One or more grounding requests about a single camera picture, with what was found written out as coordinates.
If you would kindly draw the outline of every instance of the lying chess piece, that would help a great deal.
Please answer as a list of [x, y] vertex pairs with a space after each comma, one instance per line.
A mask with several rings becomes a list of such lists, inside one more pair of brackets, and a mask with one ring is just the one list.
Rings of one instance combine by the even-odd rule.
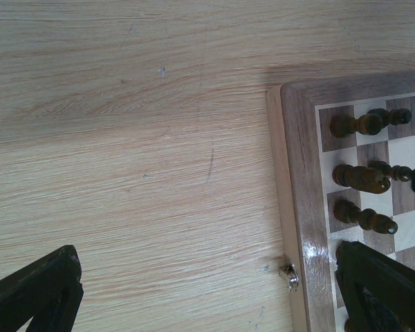
[[388, 125], [406, 125], [412, 120], [412, 112], [409, 109], [371, 109], [367, 114], [378, 114], [382, 118], [383, 128]]
[[380, 170], [387, 178], [395, 181], [407, 182], [411, 181], [411, 188], [415, 192], [415, 169], [407, 166], [391, 166], [384, 161], [371, 161], [369, 167]]
[[395, 234], [398, 224], [384, 214], [372, 209], [361, 209], [354, 203], [340, 200], [333, 209], [335, 218], [343, 223], [358, 223], [363, 230], [373, 230], [380, 234]]
[[352, 187], [362, 192], [382, 194], [390, 188], [390, 180], [381, 169], [341, 164], [332, 172], [332, 179], [343, 187]]
[[340, 114], [331, 119], [331, 133], [337, 138], [347, 137], [355, 132], [362, 135], [376, 135], [383, 127], [383, 119], [379, 114], [364, 114], [358, 119], [347, 114]]

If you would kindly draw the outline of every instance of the dark square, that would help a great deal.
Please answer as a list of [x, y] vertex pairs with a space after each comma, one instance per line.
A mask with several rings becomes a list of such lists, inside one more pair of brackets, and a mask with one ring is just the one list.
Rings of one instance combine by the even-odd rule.
[[394, 216], [415, 210], [415, 193], [410, 182], [392, 181], [391, 190]]
[[415, 246], [396, 252], [396, 261], [415, 270]]
[[387, 130], [389, 132], [389, 139], [408, 137], [415, 135], [415, 97], [406, 97], [386, 101], [386, 109], [409, 109], [412, 112], [412, 120], [407, 124], [400, 124], [398, 126], [389, 125]]
[[380, 160], [389, 163], [387, 141], [357, 146], [358, 166], [366, 166], [370, 161]]
[[320, 109], [320, 128], [323, 152], [344, 149], [347, 147], [355, 147], [357, 145], [355, 134], [345, 138], [336, 138], [331, 134], [331, 120], [334, 116], [340, 114], [347, 114], [353, 118], [353, 106]]
[[329, 228], [331, 232], [337, 232], [339, 230], [346, 230], [347, 228], [358, 226], [357, 223], [343, 223], [334, 217], [333, 207], [335, 206], [335, 202], [339, 199], [346, 199], [352, 203], [355, 203], [355, 205], [358, 207], [361, 206], [360, 192], [352, 188], [327, 194], [327, 205], [329, 209]]

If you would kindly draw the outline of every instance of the black plastic object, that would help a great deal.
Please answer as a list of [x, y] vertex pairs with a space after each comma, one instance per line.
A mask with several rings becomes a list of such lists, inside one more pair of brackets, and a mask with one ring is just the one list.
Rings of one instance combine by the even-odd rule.
[[74, 246], [63, 246], [0, 280], [0, 332], [32, 318], [27, 332], [72, 330], [83, 288]]
[[337, 264], [351, 331], [415, 331], [414, 270], [360, 242], [343, 241]]

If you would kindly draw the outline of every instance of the wooden chessboard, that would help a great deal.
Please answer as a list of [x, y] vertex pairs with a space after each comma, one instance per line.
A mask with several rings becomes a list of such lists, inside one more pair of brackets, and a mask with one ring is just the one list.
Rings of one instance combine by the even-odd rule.
[[[299, 275], [290, 293], [296, 331], [343, 331], [348, 316], [335, 280], [335, 249], [360, 241], [415, 270], [415, 193], [392, 182], [384, 194], [335, 184], [336, 165], [367, 166], [370, 160], [415, 168], [415, 71], [340, 77], [276, 86], [267, 94], [270, 137], [286, 258]], [[335, 114], [355, 118], [370, 109], [405, 107], [412, 121], [376, 136], [334, 138]], [[338, 198], [373, 208], [398, 224], [395, 235], [364, 231], [333, 217]]]

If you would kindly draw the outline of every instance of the chess rook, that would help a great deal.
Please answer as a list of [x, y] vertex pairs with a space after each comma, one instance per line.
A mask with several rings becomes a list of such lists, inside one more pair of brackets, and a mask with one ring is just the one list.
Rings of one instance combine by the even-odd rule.
[[332, 179], [338, 185], [351, 187], [362, 192], [382, 194], [390, 188], [390, 180], [380, 169], [341, 164], [332, 172]]
[[380, 234], [395, 234], [398, 224], [388, 216], [378, 214], [372, 209], [361, 209], [354, 203], [340, 200], [333, 209], [335, 218], [343, 223], [358, 223], [363, 230], [373, 230]]
[[376, 135], [382, 128], [384, 128], [382, 118], [376, 113], [365, 114], [358, 119], [340, 114], [331, 119], [331, 133], [337, 138], [344, 138], [355, 132], [362, 135]]
[[372, 109], [367, 114], [378, 114], [382, 118], [383, 128], [388, 125], [406, 125], [412, 120], [412, 112], [409, 109]]

